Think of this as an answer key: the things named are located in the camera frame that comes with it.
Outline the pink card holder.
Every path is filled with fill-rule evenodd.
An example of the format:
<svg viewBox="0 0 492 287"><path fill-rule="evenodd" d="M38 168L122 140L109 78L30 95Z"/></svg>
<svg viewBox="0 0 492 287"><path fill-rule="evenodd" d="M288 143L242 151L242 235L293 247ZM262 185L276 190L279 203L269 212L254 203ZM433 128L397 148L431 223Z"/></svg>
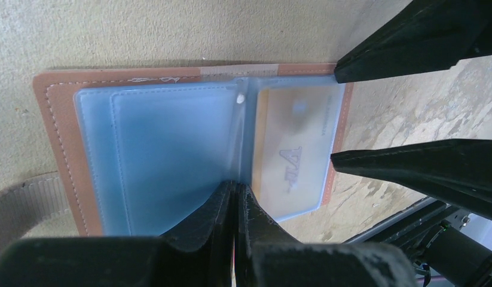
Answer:
<svg viewBox="0 0 492 287"><path fill-rule="evenodd" d="M265 211L281 222L320 208L331 196L330 155L342 147L353 91L334 69L288 63L36 75L33 91L59 170L0 191L0 256L33 227L68 212L81 236L159 235L224 180L253 189L256 109L265 88L342 88L319 204L281 217Z"/></svg>

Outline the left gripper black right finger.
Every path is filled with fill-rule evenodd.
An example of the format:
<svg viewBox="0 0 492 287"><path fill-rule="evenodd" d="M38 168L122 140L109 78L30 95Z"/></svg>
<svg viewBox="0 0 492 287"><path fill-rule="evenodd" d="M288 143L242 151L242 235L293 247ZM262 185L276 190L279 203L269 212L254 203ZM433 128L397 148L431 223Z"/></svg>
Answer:
<svg viewBox="0 0 492 287"><path fill-rule="evenodd" d="M400 249L385 243L302 243L236 186L237 286L417 286Z"/></svg>

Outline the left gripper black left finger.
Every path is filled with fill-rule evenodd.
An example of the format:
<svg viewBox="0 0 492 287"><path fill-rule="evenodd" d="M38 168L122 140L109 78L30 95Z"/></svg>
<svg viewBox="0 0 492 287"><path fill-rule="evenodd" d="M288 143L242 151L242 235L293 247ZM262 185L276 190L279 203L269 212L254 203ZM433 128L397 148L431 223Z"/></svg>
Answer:
<svg viewBox="0 0 492 287"><path fill-rule="evenodd" d="M25 239L0 256L0 286L230 286L235 183L160 236Z"/></svg>

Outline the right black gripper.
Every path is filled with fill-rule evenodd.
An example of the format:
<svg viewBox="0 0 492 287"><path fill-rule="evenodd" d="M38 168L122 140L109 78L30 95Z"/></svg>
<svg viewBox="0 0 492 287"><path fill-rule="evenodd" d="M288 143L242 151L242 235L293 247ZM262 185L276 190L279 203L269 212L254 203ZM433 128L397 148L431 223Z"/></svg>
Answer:
<svg viewBox="0 0 492 287"><path fill-rule="evenodd" d="M492 220L492 140L447 139L331 155L340 173L394 182ZM492 286L492 250L448 225L418 233L412 260L423 286Z"/></svg>

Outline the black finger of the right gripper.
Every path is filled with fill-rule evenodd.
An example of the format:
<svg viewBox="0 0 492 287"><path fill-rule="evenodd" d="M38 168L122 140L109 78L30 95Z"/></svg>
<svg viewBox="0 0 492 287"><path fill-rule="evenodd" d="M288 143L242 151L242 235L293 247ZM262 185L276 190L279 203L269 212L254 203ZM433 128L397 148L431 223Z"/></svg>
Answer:
<svg viewBox="0 0 492 287"><path fill-rule="evenodd" d="M338 62L338 83L442 71L492 55L492 1L412 1Z"/></svg>

